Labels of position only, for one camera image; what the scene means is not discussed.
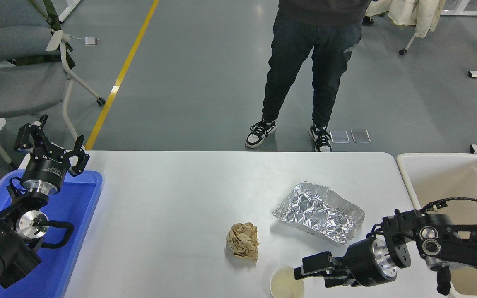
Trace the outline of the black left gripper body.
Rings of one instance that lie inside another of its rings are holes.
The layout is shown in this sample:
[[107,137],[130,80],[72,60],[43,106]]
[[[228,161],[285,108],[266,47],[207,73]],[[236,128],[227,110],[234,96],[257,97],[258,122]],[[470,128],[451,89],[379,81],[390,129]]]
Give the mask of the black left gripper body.
[[45,192],[59,192],[70,167],[69,160],[60,159],[65,153],[66,150],[57,145],[49,149],[36,147],[20,179],[21,187],[28,191],[44,188]]

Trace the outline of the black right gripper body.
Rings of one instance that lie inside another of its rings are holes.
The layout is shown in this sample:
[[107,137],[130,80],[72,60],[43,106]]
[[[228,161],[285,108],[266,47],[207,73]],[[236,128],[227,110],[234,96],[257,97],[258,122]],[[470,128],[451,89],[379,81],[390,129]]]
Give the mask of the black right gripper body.
[[346,254],[339,257],[340,266],[349,270],[352,276],[351,287],[375,286],[383,281],[381,270],[376,262],[372,247],[376,238],[367,238],[347,248]]

